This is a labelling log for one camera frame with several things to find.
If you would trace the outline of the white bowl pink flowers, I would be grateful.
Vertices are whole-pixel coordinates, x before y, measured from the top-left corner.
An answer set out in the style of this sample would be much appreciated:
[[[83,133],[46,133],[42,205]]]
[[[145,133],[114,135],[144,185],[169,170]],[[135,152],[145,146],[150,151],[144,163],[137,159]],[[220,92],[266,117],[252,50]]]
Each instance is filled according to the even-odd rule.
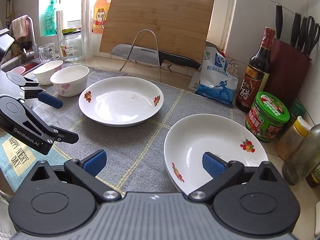
[[[73,97],[87,87],[89,68],[83,65],[69,66],[55,72],[50,81],[60,96]]]

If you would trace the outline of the white plate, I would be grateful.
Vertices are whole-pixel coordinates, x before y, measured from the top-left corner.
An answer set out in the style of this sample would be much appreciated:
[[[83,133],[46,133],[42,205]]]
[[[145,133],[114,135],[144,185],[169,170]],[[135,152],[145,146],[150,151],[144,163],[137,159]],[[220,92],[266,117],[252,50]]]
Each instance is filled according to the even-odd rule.
[[[261,143],[241,124],[219,115],[190,115],[172,126],[164,142],[167,172],[178,191],[190,194],[212,179],[202,164],[206,152],[245,166],[268,160]]]
[[[109,77],[87,87],[79,108],[91,120],[111,127],[128,127],[153,117],[164,95],[148,80],[132,76]]]

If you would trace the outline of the steel kitchen faucet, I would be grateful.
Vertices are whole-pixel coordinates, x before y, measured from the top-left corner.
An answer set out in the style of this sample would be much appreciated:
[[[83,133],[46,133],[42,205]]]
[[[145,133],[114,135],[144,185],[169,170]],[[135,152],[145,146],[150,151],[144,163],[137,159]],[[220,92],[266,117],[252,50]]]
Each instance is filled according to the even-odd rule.
[[[26,43],[28,44],[30,49],[26,50],[25,48],[23,48],[23,55],[26,58],[37,59],[38,55],[39,55],[39,50],[38,50],[38,46],[37,46],[36,38],[35,38],[33,19],[30,16],[27,16],[26,20],[29,23],[29,25],[28,25],[29,34],[27,36],[28,40],[26,41]]]

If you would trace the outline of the clear glass mug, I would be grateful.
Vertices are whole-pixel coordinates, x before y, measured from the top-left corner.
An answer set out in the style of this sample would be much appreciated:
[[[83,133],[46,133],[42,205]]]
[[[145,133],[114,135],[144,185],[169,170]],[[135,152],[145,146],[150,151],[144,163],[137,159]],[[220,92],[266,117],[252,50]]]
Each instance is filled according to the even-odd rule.
[[[55,43],[42,45],[38,48],[39,59],[42,63],[55,61]]]

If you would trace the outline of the glass jar green lid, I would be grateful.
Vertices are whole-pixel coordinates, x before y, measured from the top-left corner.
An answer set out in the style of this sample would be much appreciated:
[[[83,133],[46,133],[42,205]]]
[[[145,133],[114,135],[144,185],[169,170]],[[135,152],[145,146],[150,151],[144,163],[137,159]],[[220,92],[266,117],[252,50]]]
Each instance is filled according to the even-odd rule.
[[[62,40],[60,49],[62,57],[67,62],[78,61],[82,57],[81,30],[78,28],[68,28],[62,30]]]

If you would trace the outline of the hanging dish towel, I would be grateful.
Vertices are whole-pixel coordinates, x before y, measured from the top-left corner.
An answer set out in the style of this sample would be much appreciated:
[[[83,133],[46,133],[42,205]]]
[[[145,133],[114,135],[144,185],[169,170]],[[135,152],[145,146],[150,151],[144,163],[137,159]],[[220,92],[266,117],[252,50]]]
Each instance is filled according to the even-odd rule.
[[[25,38],[29,35],[29,21],[28,15],[23,15],[16,18],[11,23],[12,31],[14,33],[15,40]]]

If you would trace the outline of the green lid mushroom sauce jar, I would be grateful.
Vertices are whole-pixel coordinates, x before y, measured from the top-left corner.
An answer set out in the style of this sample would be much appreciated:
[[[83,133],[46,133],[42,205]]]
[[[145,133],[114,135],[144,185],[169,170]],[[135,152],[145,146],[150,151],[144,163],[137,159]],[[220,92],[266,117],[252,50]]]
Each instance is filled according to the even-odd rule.
[[[246,115],[245,126],[257,139],[271,142],[289,119],[287,107],[277,97],[260,91]]]

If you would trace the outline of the oil bottle gold cap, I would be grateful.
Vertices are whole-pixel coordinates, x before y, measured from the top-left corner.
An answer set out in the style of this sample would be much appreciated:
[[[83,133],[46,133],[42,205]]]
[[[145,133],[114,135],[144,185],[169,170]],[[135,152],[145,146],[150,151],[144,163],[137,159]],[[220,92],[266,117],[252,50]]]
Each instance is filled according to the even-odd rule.
[[[320,185],[320,165],[318,165],[307,177],[306,182],[310,187]]]

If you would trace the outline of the blue white salt bag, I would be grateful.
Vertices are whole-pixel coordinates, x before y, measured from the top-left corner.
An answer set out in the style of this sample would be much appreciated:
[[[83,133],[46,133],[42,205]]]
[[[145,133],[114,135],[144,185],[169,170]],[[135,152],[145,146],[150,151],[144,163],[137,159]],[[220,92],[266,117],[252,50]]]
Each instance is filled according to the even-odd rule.
[[[227,61],[215,47],[206,46],[202,64],[193,74],[189,89],[197,95],[232,107],[234,92],[238,86],[238,76],[226,71],[229,63],[230,61]]]

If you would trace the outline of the green lid small jar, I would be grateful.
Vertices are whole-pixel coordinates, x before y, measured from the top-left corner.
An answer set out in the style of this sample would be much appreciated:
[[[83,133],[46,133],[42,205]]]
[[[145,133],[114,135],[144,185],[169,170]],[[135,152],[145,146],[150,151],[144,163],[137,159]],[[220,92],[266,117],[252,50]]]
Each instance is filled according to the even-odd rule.
[[[277,135],[278,139],[280,139],[285,134],[285,132],[294,124],[299,116],[304,117],[304,115],[306,114],[306,109],[298,100],[295,100],[289,109],[289,114],[289,121],[280,130],[279,134]]]

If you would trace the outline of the dark vinegar bottle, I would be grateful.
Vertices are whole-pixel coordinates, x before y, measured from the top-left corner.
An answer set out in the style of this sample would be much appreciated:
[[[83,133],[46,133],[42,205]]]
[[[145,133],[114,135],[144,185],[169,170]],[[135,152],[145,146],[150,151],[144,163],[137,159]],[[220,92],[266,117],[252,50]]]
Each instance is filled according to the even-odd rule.
[[[264,36],[258,52],[250,59],[241,83],[235,104],[238,109],[248,113],[259,91],[264,90],[270,75],[270,56],[275,31],[265,27]]]

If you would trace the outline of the metal binder clips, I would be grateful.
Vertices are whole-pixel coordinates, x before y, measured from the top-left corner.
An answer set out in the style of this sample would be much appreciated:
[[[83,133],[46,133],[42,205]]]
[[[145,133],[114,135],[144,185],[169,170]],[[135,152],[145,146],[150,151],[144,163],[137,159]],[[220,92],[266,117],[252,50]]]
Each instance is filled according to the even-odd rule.
[[[238,63],[231,59],[230,63],[228,64],[226,71],[229,72],[232,75],[237,75],[238,73]]]

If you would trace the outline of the orange cooking wine jug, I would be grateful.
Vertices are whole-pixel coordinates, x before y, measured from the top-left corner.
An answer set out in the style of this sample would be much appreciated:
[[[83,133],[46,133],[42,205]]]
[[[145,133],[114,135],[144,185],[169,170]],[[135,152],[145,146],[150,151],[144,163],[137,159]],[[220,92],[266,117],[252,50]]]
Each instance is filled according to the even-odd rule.
[[[93,7],[92,31],[95,34],[102,34],[109,11],[111,0],[96,0]]]

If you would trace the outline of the dark red knife block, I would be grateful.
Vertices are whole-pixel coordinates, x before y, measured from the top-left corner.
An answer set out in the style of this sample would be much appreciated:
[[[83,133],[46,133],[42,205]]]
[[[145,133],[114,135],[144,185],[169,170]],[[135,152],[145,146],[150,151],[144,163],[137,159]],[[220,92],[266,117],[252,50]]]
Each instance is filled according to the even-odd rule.
[[[264,91],[290,108],[298,95],[312,59],[293,46],[275,39],[271,50],[271,72]]]

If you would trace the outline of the black handled scissors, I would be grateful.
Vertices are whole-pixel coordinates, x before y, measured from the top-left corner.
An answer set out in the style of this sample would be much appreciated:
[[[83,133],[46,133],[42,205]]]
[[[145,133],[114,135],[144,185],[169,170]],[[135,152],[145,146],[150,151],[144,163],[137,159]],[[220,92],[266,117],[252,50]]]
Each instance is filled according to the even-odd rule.
[[[310,56],[313,48],[319,41],[319,29],[319,24],[315,22],[312,16],[309,16],[305,27],[305,44],[303,51],[307,57]]]

